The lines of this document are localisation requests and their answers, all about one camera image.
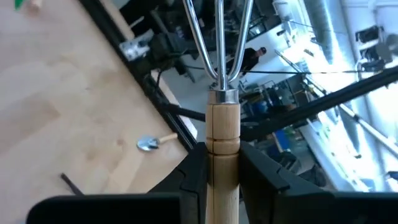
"metal scoop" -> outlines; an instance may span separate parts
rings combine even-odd
[[[161,138],[155,138],[152,136],[145,136],[138,140],[137,147],[142,151],[153,151],[159,148],[159,146],[169,140],[176,139],[178,137],[177,133],[169,134]]]

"wooden tabletop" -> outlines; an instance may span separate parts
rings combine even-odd
[[[37,13],[0,1],[0,21],[0,223],[71,194],[61,172],[85,194],[143,193],[187,155],[177,140],[137,150],[143,135],[172,132],[78,1]]]

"workshop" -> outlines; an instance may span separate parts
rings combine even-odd
[[[0,223],[398,223],[395,15],[0,1]]]

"green object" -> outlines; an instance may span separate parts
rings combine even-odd
[[[25,0],[15,0],[15,10],[18,10],[21,8],[22,3],[24,3]]]

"ceiling duct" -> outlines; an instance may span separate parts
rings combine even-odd
[[[330,65],[354,67],[345,15],[340,0],[304,0],[317,43]]]

